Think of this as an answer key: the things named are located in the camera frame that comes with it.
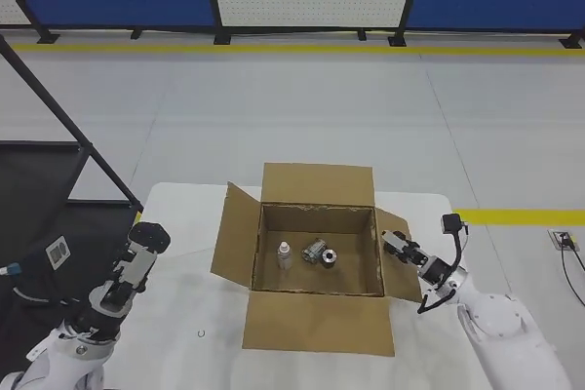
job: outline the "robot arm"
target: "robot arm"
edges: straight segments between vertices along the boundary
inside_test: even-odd
[[[401,232],[384,231],[384,248],[400,261],[414,264],[418,276],[443,303],[458,304],[457,316],[494,390],[571,389],[566,371],[552,345],[527,308],[515,297],[482,293],[461,266],[431,256]]]
[[[113,353],[119,328],[135,295],[145,290],[156,257],[170,242],[161,225],[136,224],[106,282],[91,291],[77,315],[66,318],[28,353],[28,370],[7,375],[0,390],[101,390],[102,365]]]

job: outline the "cardboard box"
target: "cardboard box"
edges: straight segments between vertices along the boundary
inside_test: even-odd
[[[382,230],[410,234],[374,206],[371,168],[267,163],[261,202],[228,183],[211,272],[251,290],[243,348],[394,356],[390,297],[421,294],[415,267],[383,250]],[[316,238],[336,251],[333,268],[302,259]]]

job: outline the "table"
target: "table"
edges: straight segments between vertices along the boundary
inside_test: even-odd
[[[259,199],[260,187],[243,187]],[[106,388],[137,389],[490,389],[459,325],[443,306],[417,315],[393,299],[396,357],[241,349],[249,292],[210,273],[226,186],[159,183],[141,220],[161,223],[172,243],[149,275],[106,363]],[[442,195],[376,192],[405,218],[424,251],[454,258],[440,217]]]

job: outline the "yellow stripe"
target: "yellow stripe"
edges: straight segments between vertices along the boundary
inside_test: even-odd
[[[585,226],[585,210],[455,210],[476,225]]]
[[[436,56],[526,56],[526,57],[585,57],[585,49],[537,49],[537,48],[451,48],[389,46],[322,46],[322,45],[102,45],[61,44],[37,45],[14,44],[19,52],[69,52],[69,53],[144,53],[144,54],[365,54],[365,55],[436,55]]]

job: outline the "gray floor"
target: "gray floor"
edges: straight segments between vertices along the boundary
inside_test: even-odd
[[[161,181],[259,185],[263,162],[295,161],[372,166],[377,189],[455,208],[585,209],[585,58],[22,57],[142,200]],[[69,136],[0,59],[0,139],[15,138]],[[119,197],[93,165],[72,195]],[[466,256],[480,289],[525,301],[585,389],[585,311],[546,229],[474,227]]]

